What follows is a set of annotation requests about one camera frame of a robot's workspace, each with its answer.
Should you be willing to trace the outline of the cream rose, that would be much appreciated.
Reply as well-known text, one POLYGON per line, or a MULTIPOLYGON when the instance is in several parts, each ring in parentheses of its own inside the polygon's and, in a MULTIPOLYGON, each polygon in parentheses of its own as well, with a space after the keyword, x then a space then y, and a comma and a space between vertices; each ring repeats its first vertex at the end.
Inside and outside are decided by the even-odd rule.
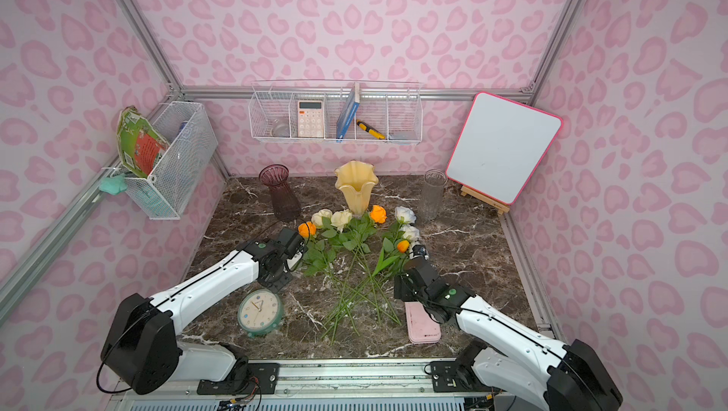
MULTIPOLYGON (((355 286, 351 282, 351 276, 356 266, 356 258, 358 257, 358 246, 360 241, 360 235, 356 230, 356 226, 352 227, 352 223, 356 222, 354 215, 348 209, 338 212, 333 212, 329 209, 322 209, 312 216, 311 221, 314 225, 316 225, 318 231, 322 231, 324 228, 334 228, 337 232, 339 232, 339 239, 343 244, 344 250, 339 254, 336 270, 342 278, 348 279, 347 283, 350 288, 349 297, 351 299, 351 315, 347 317, 351 317, 352 306, 358 296, 355 291, 355 286)), ((324 276, 322 277, 324 278, 324 281, 329 284, 329 289, 337 292, 332 289, 330 281, 324 276)), ((337 293, 337 303, 339 303, 339 293, 337 293)))
POLYGON ((377 320, 388 318, 396 324, 400 322, 385 293, 385 284, 402 259, 395 246, 399 225, 383 231, 381 227, 387 221, 388 212, 381 205, 373 206, 359 218, 349 210, 336 212, 331 217, 331 226, 337 230, 335 245, 352 259, 337 284, 339 303, 330 315, 335 327, 344 319, 354 323, 356 307, 362 303, 372 305, 377 320))

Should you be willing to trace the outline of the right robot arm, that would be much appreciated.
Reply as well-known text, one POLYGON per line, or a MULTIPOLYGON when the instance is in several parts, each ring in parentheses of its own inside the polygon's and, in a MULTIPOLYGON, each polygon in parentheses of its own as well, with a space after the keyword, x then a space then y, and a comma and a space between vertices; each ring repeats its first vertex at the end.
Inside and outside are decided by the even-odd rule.
POLYGON ((617 410, 624 398, 595 350, 529 329, 483 297, 449 284, 416 244, 394 279, 394 296, 421 304, 428 317, 457 327, 483 344, 464 370, 483 386, 504 390, 540 410, 617 410))

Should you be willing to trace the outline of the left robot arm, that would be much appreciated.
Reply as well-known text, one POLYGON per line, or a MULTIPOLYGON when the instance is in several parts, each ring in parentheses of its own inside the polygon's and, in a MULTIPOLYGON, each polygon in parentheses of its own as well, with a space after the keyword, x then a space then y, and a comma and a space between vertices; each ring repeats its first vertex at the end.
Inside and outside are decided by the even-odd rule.
POLYGON ((270 240, 240 243, 218 263, 166 291, 129 295, 114 316, 100 365, 138 395, 184 382, 195 382, 199 395, 272 392, 277 374, 256 372, 240 348, 187 344, 177 337, 200 314, 249 284, 271 292, 286 287, 305 251, 305 238, 284 228, 270 240))

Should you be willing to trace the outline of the purple ribbed glass vase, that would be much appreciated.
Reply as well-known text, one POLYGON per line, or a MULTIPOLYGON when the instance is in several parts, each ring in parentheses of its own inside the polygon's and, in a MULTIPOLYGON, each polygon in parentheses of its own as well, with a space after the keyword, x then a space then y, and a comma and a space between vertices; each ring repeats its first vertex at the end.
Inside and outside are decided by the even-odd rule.
POLYGON ((285 165, 266 166, 259 173, 260 182, 267 187, 275 217, 288 223, 301 216, 301 204, 289 182, 289 169, 285 165))

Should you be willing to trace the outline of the green round alarm clock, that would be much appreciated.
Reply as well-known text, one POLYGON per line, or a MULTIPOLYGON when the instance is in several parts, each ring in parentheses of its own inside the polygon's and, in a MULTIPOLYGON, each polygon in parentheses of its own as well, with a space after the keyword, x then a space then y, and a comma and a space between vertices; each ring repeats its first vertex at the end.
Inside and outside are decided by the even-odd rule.
POLYGON ((250 293, 237 312, 239 326, 248 337, 260 337, 278 329, 284 317, 282 299, 267 289, 250 293))

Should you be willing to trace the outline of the white rose upper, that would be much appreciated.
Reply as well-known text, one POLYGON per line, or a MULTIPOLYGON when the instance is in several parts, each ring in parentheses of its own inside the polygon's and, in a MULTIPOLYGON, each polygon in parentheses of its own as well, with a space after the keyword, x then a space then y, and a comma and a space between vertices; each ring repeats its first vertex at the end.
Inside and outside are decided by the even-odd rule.
POLYGON ((380 235, 381 246, 379 249, 377 264, 369 266, 369 255, 371 248, 366 243, 371 236, 377 236, 377 227, 387 221, 386 210, 379 205, 363 216, 360 223, 360 245, 358 253, 361 257, 360 263, 367 273, 366 286, 369 286, 373 296, 373 306, 377 315, 388 314, 394 321, 396 315, 390 310, 390 299, 386 296, 384 286, 396 274, 403 270, 405 262, 410 258, 411 248, 419 240, 419 230, 414 227, 416 216, 413 210, 398 206, 394 208, 392 223, 386 232, 380 235))

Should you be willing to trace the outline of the cream rose on table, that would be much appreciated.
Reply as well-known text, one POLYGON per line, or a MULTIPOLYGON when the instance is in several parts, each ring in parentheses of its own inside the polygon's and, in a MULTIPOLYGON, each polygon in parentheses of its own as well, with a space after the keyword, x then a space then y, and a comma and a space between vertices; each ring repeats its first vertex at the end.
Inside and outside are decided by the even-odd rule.
POLYGON ((344 319, 354 323, 356 307, 362 303, 372 305, 377 320, 388 318, 396 324, 400 322, 385 293, 385 284, 402 259, 395 246, 399 225, 383 231, 381 227, 387 221, 388 212, 381 205, 373 206, 359 218, 349 210, 336 212, 331 217, 331 226, 337 230, 335 245, 352 259, 337 284, 339 303, 330 315, 335 327, 344 319))

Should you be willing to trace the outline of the clear glass vase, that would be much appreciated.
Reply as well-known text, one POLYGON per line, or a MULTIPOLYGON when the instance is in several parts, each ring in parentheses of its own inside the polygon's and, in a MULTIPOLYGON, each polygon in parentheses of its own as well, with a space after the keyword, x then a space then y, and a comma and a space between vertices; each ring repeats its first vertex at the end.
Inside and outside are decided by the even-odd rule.
POLYGON ((446 186, 447 176, 443 171, 431 169, 425 173, 418 215, 422 223, 428 223, 437 217, 446 186))

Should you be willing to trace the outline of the yellow flower-shaped vase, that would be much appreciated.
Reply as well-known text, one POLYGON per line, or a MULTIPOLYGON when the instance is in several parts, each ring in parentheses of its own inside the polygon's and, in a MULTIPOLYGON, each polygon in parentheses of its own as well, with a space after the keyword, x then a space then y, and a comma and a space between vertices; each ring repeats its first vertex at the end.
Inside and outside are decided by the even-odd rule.
POLYGON ((370 206, 373 188, 379 183, 372 164, 350 161, 335 170, 336 189, 344 196, 355 217, 362 216, 370 206))

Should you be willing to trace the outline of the wooden easel stand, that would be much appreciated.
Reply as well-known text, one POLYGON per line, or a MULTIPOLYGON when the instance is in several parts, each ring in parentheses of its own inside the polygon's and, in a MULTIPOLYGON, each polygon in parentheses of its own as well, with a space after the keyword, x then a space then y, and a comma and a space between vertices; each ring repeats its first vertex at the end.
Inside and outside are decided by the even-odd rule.
POLYGON ((508 204, 503 204, 502 202, 498 202, 498 201, 486 196, 485 194, 483 194, 471 187, 468 187, 467 185, 461 186, 461 195, 464 197, 470 196, 481 202, 485 202, 489 206, 494 207, 497 210, 499 215, 504 215, 510 211, 510 206, 508 204))

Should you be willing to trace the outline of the clear tape roll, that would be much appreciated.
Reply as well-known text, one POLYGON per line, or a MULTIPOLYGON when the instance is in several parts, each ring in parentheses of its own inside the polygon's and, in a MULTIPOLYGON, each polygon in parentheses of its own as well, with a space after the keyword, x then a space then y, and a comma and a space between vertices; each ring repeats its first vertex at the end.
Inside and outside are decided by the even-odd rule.
POLYGON ((290 120, 287 117, 274 119, 271 123, 270 136, 290 139, 292 137, 290 120))

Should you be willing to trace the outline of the pink calculator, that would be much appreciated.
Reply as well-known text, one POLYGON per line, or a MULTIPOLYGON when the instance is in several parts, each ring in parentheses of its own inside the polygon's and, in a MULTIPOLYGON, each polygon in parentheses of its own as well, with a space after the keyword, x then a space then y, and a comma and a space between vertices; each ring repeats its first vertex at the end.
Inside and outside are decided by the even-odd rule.
POLYGON ((300 100, 298 102, 298 136, 301 138, 324 138, 325 114, 322 100, 300 100))

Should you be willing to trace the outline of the yellow utility knife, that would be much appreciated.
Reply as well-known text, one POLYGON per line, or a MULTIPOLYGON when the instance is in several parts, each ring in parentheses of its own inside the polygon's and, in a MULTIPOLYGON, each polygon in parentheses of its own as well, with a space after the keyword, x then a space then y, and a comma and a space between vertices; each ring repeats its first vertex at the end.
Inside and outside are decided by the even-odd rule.
POLYGON ((377 140, 386 140, 387 139, 387 137, 382 132, 379 132, 377 129, 371 127, 369 124, 367 124, 364 121, 361 121, 361 120, 356 121, 356 126, 358 126, 358 128, 360 128, 360 130, 364 130, 364 132, 367 132, 367 134, 370 134, 371 136, 373 136, 373 138, 375 138, 377 140))

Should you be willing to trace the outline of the blue book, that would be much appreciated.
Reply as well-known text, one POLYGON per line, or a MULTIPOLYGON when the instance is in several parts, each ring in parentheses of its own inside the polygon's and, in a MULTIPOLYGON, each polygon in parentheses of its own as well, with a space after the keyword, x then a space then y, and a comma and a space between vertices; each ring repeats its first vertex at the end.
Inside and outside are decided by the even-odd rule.
POLYGON ((339 115, 339 119, 337 119, 337 139, 341 140, 346 136, 350 126, 354 123, 354 120, 356 119, 356 113, 358 112, 359 106, 360 84, 358 82, 355 82, 354 86, 349 92, 346 102, 344 103, 344 107, 339 115))

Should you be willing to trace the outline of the pink-framed whiteboard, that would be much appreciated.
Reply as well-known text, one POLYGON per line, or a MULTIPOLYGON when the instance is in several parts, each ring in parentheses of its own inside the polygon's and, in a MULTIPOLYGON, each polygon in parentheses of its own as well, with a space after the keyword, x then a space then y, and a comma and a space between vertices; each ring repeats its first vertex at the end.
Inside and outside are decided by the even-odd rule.
POLYGON ((475 96, 446 175, 509 206, 521 195, 563 120, 489 93, 475 96))

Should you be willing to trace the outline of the green red paper fan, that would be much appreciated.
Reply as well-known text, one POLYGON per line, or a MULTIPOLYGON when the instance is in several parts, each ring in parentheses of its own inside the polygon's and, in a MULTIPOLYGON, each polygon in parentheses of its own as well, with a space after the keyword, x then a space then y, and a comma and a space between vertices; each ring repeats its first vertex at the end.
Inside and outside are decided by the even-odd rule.
POLYGON ((121 164, 146 179, 170 147, 169 141, 137 110, 126 107, 119 116, 117 145, 121 164))

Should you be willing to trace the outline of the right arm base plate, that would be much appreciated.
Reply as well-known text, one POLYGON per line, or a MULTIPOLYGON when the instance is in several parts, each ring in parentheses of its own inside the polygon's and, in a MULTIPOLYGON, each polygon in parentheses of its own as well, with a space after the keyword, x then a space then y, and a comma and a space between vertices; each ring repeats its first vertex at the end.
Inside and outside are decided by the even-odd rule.
POLYGON ((433 361, 425 367, 436 393, 480 392, 485 386, 477 379, 470 367, 458 361, 433 361))

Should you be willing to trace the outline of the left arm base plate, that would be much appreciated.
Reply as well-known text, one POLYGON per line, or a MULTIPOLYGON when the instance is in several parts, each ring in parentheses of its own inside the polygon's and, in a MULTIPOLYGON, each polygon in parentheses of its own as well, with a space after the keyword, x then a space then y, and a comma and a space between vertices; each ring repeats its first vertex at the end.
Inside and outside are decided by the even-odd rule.
POLYGON ((196 394, 200 396, 246 397, 253 392, 262 395, 275 393, 281 365, 278 363, 239 362, 224 380, 201 380, 196 394))

